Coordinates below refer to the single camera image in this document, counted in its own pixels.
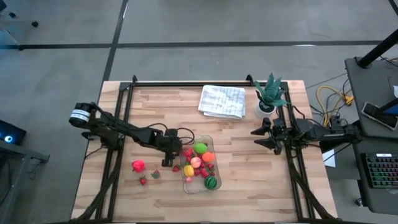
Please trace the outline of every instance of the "gray floor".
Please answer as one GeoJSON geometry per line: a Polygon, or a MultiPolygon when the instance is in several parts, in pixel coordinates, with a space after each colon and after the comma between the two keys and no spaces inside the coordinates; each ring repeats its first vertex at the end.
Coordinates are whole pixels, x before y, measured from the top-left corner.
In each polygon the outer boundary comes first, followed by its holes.
{"type": "MultiPolygon", "coordinates": [[[[19,20],[6,24],[23,44],[111,43],[121,3],[17,0],[8,4],[19,20]],[[32,28],[31,20],[40,26],[32,28]]],[[[381,40],[397,20],[387,0],[130,0],[119,42],[381,40]]],[[[10,44],[1,33],[0,44],[10,44]]],[[[345,58],[373,47],[118,49],[110,80],[130,80],[133,74],[140,80],[242,80],[247,74],[265,79],[273,72],[304,80],[311,86],[310,103],[320,108],[317,88],[341,89],[347,77],[317,83],[344,74],[345,58]]],[[[26,147],[51,154],[35,180],[26,180],[15,223],[70,218],[87,142],[67,120],[77,101],[98,99],[108,54],[109,49],[0,50],[0,119],[27,130],[26,147]]],[[[397,47],[385,54],[396,55],[397,47]]],[[[323,102],[330,93],[322,91],[323,102]]],[[[349,122],[357,119],[355,105],[340,113],[349,122]]],[[[359,197],[355,181],[331,175],[330,184],[340,218],[395,222],[395,216],[353,204],[359,197]]]]}

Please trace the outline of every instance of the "white flower pot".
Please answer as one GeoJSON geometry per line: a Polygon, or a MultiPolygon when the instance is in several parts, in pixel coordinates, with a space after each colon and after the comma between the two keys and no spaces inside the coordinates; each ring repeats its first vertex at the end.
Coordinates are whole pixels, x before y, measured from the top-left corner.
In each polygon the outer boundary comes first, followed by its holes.
{"type": "Polygon", "coordinates": [[[275,112],[275,110],[276,110],[276,106],[274,106],[274,109],[272,110],[272,111],[270,111],[270,112],[265,112],[265,111],[263,111],[261,108],[260,108],[260,102],[256,105],[256,107],[255,107],[255,109],[254,109],[254,112],[255,112],[255,114],[256,114],[256,116],[259,118],[259,119],[263,119],[263,118],[269,118],[269,117],[271,117],[271,115],[275,112]]]}

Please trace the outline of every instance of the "clear plastic container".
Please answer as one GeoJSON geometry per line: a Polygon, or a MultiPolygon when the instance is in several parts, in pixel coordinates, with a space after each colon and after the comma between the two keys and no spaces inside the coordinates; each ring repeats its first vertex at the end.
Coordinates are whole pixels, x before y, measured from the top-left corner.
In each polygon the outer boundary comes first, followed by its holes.
{"type": "MultiPolygon", "coordinates": [[[[218,166],[217,166],[217,158],[216,158],[216,153],[214,151],[214,145],[213,145],[213,139],[210,136],[199,136],[197,138],[195,138],[195,142],[192,145],[189,145],[188,147],[194,147],[196,144],[199,143],[203,143],[205,145],[207,145],[207,152],[210,152],[212,154],[214,154],[214,159],[211,162],[206,162],[205,163],[205,167],[208,167],[208,164],[212,164],[213,165],[213,171],[208,170],[209,176],[211,174],[211,172],[214,173],[214,178],[217,180],[217,184],[216,187],[212,190],[217,190],[221,187],[221,177],[220,177],[220,172],[218,170],[218,166]]],[[[182,180],[183,180],[183,189],[185,191],[185,193],[187,194],[197,194],[200,192],[205,192],[208,191],[210,189],[205,187],[205,178],[202,177],[201,174],[199,174],[198,176],[191,176],[191,182],[187,182],[187,176],[185,176],[184,174],[184,167],[187,164],[187,158],[184,156],[184,154],[181,152],[180,153],[180,162],[181,162],[181,171],[182,171],[182,180]]]]}

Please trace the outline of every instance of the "potted plant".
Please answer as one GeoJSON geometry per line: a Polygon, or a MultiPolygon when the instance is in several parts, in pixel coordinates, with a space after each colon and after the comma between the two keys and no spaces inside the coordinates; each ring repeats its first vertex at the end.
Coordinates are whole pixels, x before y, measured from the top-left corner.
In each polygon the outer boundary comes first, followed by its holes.
{"type": "Polygon", "coordinates": [[[281,80],[282,77],[274,81],[273,74],[270,74],[264,89],[261,88],[259,82],[254,82],[257,87],[256,94],[260,100],[256,105],[254,112],[259,119],[270,117],[278,106],[282,106],[287,103],[285,100],[281,99],[281,96],[286,92],[279,88],[281,80]]]}

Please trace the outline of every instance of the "toy fruit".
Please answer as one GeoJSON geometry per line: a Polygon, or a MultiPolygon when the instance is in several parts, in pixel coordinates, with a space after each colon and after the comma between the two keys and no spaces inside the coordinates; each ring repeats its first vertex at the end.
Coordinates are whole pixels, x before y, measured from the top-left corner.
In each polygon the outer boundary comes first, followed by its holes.
{"type": "Polygon", "coordinates": [[[160,172],[158,170],[155,170],[153,173],[150,174],[154,179],[159,179],[160,177],[160,172]]]}
{"type": "Polygon", "coordinates": [[[182,148],[182,155],[185,157],[191,156],[193,153],[193,149],[191,146],[184,146],[182,148]]]}
{"type": "Polygon", "coordinates": [[[212,161],[212,160],[215,158],[215,156],[214,156],[214,154],[211,153],[211,152],[206,152],[206,153],[204,153],[204,154],[201,156],[201,158],[202,158],[205,162],[210,162],[210,161],[212,161]]]}
{"type": "Polygon", "coordinates": [[[194,174],[195,176],[199,176],[199,175],[200,175],[200,170],[199,170],[199,169],[195,169],[195,170],[193,171],[193,174],[194,174]]]}
{"type": "Polygon", "coordinates": [[[205,187],[209,190],[214,190],[217,187],[217,179],[213,176],[206,177],[205,187]]]}
{"type": "Polygon", "coordinates": [[[187,178],[185,178],[185,182],[186,183],[190,183],[190,182],[192,182],[193,180],[192,180],[192,177],[187,177],[187,178]]]}
{"type": "Polygon", "coordinates": [[[146,185],[147,179],[145,178],[145,176],[142,176],[139,178],[139,182],[141,183],[141,185],[146,185]]]}
{"type": "Polygon", "coordinates": [[[209,176],[209,172],[207,172],[206,169],[202,169],[202,170],[200,170],[200,175],[201,175],[202,177],[206,178],[206,177],[209,176]]]}
{"type": "Polygon", "coordinates": [[[210,171],[213,171],[214,165],[213,164],[207,164],[207,168],[209,168],[210,171]]]}
{"type": "Polygon", "coordinates": [[[199,168],[201,164],[201,159],[199,157],[194,157],[191,159],[191,166],[193,168],[199,168]]]}
{"type": "Polygon", "coordinates": [[[137,160],[131,163],[132,171],[141,172],[145,169],[144,161],[137,160]]]}
{"type": "Polygon", "coordinates": [[[207,152],[207,146],[203,143],[198,143],[193,146],[193,149],[195,150],[196,153],[203,154],[207,152]]]}
{"type": "Polygon", "coordinates": [[[186,175],[187,177],[191,177],[193,176],[195,172],[193,171],[193,167],[191,165],[186,165],[184,167],[184,175],[186,175]]]}
{"type": "Polygon", "coordinates": [[[173,172],[178,172],[178,171],[180,171],[180,165],[175,165],[173,167],[173,172]]]}

